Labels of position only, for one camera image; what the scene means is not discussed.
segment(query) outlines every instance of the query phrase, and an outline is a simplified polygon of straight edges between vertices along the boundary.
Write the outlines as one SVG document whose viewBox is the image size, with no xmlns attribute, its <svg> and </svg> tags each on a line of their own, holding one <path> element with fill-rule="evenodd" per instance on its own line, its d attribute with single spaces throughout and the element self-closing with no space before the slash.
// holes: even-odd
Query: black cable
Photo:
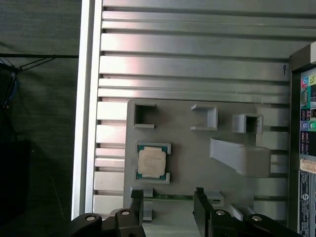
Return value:
<svg viewBox="0 0 316 237">
<path fill-rule="evenodd" d="M 4 98 L 3 98 L 3 101 L 1 103 L 1 106 L 3 107 L 7 101 L 7 97 L 10 97 L 10 94 L 9 94 L 9 91 L 10 91 L 10 88 L 12 88 L 14 86 L 14 83 L 15 82 L 12 82 L 11 84 L 11 81 L 12 80 L 15 80 L 15 78 L 12 79 L 12 74 L 10 74 L 10 77 L 9 77 L 9 83 L 8 83 L 8 86 L 6 87 L 6 91 L 5 91 L 5 94 L 4 94 Z"/>
<path fill-rule="evenodd" d="M 37 62 L 42 61 L 42 60 L 44 60 L 44 59 L 46 59 L 46 58 L 41 58 L 41 59 L 36 60 L 36 61 L 33 61 L 33 62 L 31 62 L 31 63 L 27 63 L 27 64 L 24 64 L 24 65 L 21 65 L 20 68 L 23 68 L 23 67 L 25 67 L 25 66 L 27 66 L 27 65 L 30 65 L 30 64 L 33 64 L 33 63 L 37 63 Z"/>
<path fill-rule="evenodd" d="M 29 67 L 29 68 L 27 68 L 27 69 L 22 69 L 22 72 L 24 72 L 24 71 L 26 71 L 26 70 L 28 70 L 28 69 L 37 67 L 37 66 L 39 66 L 39 65 L 42 65 L 42 64 L 44 64 L 44 63 L 48 63 L 48 62 L 50 62 L 50 61 L 52 61 L 52 60 L 54 60 L 54 59 L 55 59 L 55 58 L 51 58 L 51 59 L 49 59 L 49 60 L 46 60 L 45 62 L 38 63 L 38 64 L 36 64 L 36 65 L 34 65 L 34 66 L 31 66 L 31 67 Z"/>
<path fill-rule="evenodd" d="M 8 60 L 6 59 L 6 57 L 3 57 L 7 62 L 9 62 L 9 64 L 11 64 L 11 66 L 13 66 L 15 68 L 15 66 Z"/>
<path fill-rule="evenodd" d="M 0 58 L 0 61 L 3 63 L 3 64 L 5 64 L 6 65 L 6 63 Z"/>
</svg>

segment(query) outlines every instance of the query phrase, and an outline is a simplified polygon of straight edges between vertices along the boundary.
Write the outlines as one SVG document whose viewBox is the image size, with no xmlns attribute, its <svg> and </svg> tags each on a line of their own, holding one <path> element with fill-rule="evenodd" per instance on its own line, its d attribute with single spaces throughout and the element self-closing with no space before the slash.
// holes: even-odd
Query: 3d-printed holder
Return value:
<svg viewBox="0 0 316 237">
<path fill-rule="evenodd" d="M 237 133 L 262 133 L 263 116 L 260 114 L 235 115 L 232 130 Z"/>
<path fill-rule="evenodd" d="M 134 108 L 133 128 L 150 128 L 155 129 L 155 124 L 150 124 L 146 120 L 146 113 L 155 110 L 155 103 L 137 103 Z"/>
<path fill-rule="evenodd" d="M 247 177 L 269 177 L 271 153 L 268 148 L 212 139 L 210 157 L 230 166 Z"/>
<path fill-rule="evenodd" d="M 217 108 L 211 106 L 201 106 L 195 104 L 191 107 L 192 111 L 205 111 L 207 115 L 206 126 L 192 126 L 191 130 L 199 131 L 217 131 Z"/>
</svg>

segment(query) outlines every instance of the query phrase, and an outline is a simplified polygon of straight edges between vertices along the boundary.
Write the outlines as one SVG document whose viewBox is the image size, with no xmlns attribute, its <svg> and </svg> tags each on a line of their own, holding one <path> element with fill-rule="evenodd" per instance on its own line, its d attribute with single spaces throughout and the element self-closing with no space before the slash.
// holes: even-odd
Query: slotted aluminum panel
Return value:
<svg viewBox="0 0 316 237">
<path fill-rule="evenodd" d="M 92 54 L 85 65 L 91 69 L 86 72 L 88 132 L 81 132 L 87 142 L 75 146 L 86 149 L 84 208 L 74 202 L 73 209 L 106 216 L 113 209 L 109 201 L 115 207 L 122 203 L 118 192 L 94 187 L 103 179 L 122 183 L 117 173 L 124 169 L 130 98 L 204 100 L 254 103 L 264 115 L 264 133 L 256 143 L 272 150 L 274 177 L 257 181 L 254 209 L 285 219 L 281 200 L 287 190 L 280 187 L 287 182 L 288 168 L 288 56 L 316 38 L 316 20 L 309 17 L 316 3 L 96 0 L 92 7 L 94 19 L 86 26 L 91 38 L 81 43 Z M 82 103 L 78 99 L 77 107 Z M 278 201 L 267 202 L 268 196 Z"/>
</svg>

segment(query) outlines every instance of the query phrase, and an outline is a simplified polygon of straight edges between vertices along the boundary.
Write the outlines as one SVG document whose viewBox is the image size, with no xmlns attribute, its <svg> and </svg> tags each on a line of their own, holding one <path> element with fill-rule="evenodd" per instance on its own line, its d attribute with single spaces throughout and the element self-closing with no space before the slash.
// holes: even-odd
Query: bolt head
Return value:
<svg viewBox="0 0 316 237">
<path fill-rule="evenodd" d="M 218 210 L 218 211 L 216 212 L 216 214 L 219 215 L 219 216 L 224 216 L 224 215 L 225 215 L 225 212 L 222 211 L 222 210 Z"/>
<path fill-rule="evenodd" d="M 262 221 L 262 218 L 260 216 L 253 216 L 252 219 L 254 221 Z"/>
<path fill-rule="evenodd" d="M 94 219 L 95 219 L 94 216 L 88 216 L 88 217 L 86 218 L 87 221 L 93 221 Z"/>
</svg>

